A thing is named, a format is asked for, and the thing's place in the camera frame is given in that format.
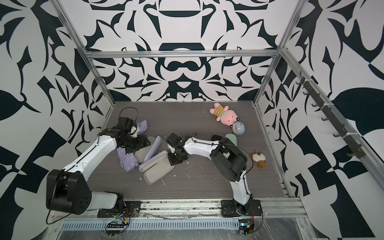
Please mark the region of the lavender umbrella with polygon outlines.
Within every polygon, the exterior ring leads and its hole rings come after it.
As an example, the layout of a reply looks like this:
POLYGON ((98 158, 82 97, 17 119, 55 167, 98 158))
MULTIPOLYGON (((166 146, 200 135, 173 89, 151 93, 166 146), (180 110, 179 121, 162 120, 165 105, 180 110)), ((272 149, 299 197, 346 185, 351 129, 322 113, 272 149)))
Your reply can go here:
POLYGON ((148 129, 147 120, 143 120, 143 121, 138 122, 137 127, 138 127, 138 135, 144 134, 146 132, 146 130, 148 129))
POLYGON ((133 153, 126 153, 124 148, 116 148, 121 167, 129 172, 139 166, 139 161, 133 153))

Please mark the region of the lavender umbrella case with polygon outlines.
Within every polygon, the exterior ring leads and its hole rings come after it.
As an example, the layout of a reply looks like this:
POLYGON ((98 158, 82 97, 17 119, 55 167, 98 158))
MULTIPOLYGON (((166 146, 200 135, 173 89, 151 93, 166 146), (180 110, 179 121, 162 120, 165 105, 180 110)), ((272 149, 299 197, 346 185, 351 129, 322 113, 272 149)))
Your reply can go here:
POLYGON ((145 161, 139 166, 139 171, 144 173, 143 177, 148 185, 155 183, 167 175, 175 166, 170 164, 168 152, 162 151, 145 161))

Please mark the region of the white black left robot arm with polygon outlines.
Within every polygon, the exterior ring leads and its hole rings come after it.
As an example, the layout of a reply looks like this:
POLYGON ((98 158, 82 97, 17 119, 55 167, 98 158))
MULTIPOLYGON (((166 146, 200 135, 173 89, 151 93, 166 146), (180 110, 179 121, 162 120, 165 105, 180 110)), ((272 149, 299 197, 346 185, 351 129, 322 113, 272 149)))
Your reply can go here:
POLYGON ((116 126, 104 129, 97 140, 76 160, 62 170, 52 170, 47 176, 47 209, 73 215, 81 215, 91 210, 120 213, 124 208, 122 195, 93 192, 88 186, 88 179, 104 158, 115 149, 122 148, 130 154, 150 146, 148 137, 139 134, 139 130, 132 119, 120 117, 116 126))

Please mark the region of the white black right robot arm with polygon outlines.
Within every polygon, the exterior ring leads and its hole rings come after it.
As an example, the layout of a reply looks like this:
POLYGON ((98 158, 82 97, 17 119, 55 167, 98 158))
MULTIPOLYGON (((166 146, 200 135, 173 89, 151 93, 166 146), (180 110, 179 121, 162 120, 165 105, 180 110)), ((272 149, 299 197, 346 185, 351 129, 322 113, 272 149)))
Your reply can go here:
POLYGON ((166 139, 168 159, 172 166, 197 155, 213 161, 221 175, 230 181, 233 198, 221 201, 221 215, 224 218, 263 216, 261 202, 253 198, 247 182, 246 155, 228 138, 218 141, 204 141, 195 137, 184 138, 172 133, 166 139))

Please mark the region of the pink plush pig toy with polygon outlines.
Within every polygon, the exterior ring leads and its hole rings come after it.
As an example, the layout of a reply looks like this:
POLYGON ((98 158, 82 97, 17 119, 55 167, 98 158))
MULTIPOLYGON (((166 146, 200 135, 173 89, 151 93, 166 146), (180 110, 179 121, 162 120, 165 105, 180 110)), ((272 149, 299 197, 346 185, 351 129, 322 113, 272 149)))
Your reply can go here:
POLYGON ((214 107, 210 109, 210 113, 216 116, 216 121, 223 125, 231 127, 234 123, 240 121, 240 117, 235 111, 230 110, 229 106, 223 107, 220 103, 214 103, 214 107))

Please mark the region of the blue round alarm clock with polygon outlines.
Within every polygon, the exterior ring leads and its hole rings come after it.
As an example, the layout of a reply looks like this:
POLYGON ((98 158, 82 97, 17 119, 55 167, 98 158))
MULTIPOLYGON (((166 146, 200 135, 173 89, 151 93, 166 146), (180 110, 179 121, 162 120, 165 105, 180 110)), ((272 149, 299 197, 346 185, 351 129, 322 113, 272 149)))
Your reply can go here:
POLYGON ((242 122, 235 122, 230 128, 231 133, 237 137, 240 137, 245 133, 245 125, 242 122))

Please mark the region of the brown white plush dog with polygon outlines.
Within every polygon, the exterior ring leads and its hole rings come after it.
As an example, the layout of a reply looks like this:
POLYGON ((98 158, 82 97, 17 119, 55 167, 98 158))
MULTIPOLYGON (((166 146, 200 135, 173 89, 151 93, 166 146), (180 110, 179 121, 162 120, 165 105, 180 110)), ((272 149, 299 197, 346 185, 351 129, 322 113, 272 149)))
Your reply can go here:
POLYGON ((266 157, 262 152, 253 152, 251 153, 253 163, 259 168, 264 168, 266 166, 266 157))

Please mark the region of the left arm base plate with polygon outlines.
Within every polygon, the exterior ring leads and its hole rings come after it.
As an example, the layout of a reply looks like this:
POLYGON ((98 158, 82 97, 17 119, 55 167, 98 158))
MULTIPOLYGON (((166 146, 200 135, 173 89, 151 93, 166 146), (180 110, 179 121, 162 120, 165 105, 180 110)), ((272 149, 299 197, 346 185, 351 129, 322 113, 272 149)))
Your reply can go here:
POLYGON ((100 209, 97 218, 112 218, 119 215, 122 218, 135 217, 140 213, 141 201, 118 202, 112 209, 100 209))

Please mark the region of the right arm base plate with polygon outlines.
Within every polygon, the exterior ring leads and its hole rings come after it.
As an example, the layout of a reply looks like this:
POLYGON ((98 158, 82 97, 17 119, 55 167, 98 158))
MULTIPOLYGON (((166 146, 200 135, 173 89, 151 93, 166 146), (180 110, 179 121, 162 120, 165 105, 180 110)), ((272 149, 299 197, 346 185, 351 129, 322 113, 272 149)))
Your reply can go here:
POLYGON ((260 200, 250 198, 245 205, 235 200, 221 200, 221 215, 224 218, 262 216, 263 209, 260 200))

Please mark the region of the aluminium cage frame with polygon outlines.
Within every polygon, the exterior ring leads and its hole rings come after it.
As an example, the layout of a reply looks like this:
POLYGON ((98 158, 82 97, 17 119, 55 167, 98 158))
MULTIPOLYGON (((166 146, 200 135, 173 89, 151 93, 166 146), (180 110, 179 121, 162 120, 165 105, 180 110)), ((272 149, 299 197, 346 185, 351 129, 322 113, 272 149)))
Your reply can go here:
MULTIPOLYGON (((78 36, 75 27, 71 23, 71 20, 66 13, 62 3, 60 1, 51 2, 53 9, 57 13, 60 21, 70 34, 70 37, 73 39, 75 46, 80 52, 83 60, 85 61, 87 67, 90 69, 92 75, 95 77, 97 83, 102 89, 102 92, 106 94, 108 101, 112 106, 115 105, 115 100, 113 99, 110 91, 107 89, 107 86, 100 76, 95 65, 92 63, 92 59, 99 58, 113 58, 113 57, 132 57, 132 58, 189 58, 189 57, 273 57, 271 65, 268 68, 265 78, 269 79, 272 76, 272 71, 276 69, 277 64, 280 59, 288 64, 297 77, 300 78, 300 72, 306 79, 314 80, 310 77, 308 72, 296 61, 292 53, 285 48, 287 40, 282 41, 282 45, 276 50, 185 50, 185 51, 128 51, 128 52, 88 52, 84 49, 80 37, 78 36)), ((325 93, 321 88, 316 84, 316 87, 320 89, 320 92, 326 97, 325 93)), ((372 178, 377 182, 380 188, 384 187, 384 163, 380 159, 379 155, 369 146, 368 142, 363 139, 363 137, 355 130, 352 125, 347 121, 346 117, 338 110, 338 113, 341 114, 342 121, 350 127, 350 131, 357 133, 355 136, 356 140, 362 144, 363 150, 366 153, 366 156, 360 159, 361 163, 365 166, 368 172, 371 174, 372 178)))

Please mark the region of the black wall hook rail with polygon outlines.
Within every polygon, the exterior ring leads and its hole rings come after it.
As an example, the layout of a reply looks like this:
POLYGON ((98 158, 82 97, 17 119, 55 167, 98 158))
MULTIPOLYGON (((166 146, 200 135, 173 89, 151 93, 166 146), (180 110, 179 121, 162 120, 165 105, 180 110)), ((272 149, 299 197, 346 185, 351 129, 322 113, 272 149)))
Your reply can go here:
POLYGON ((329 121, 334 129, 337 131, 337 134, 333 134, 335 138, 342 138, 347 146, 350 148, 350 151, 347 152, 349 157, 357 157, 362 159, 366 156, 363 146, 359 143, 355 136, 357 133, 350 131, 350 127, 342 121, 341 114, 338 113, 334 104, 327 102, 327 98, 320 92, 320 89, 316 87, 314 80, 306 79, 302 72, 300 72, 300 80, 296 83, 297 85, 302 85, 306 92, 304 95, 310 96, 315 104, 312 104, 312 107, 317 108, 323 112, 325 118, 322 118, 322 121, 329 121))

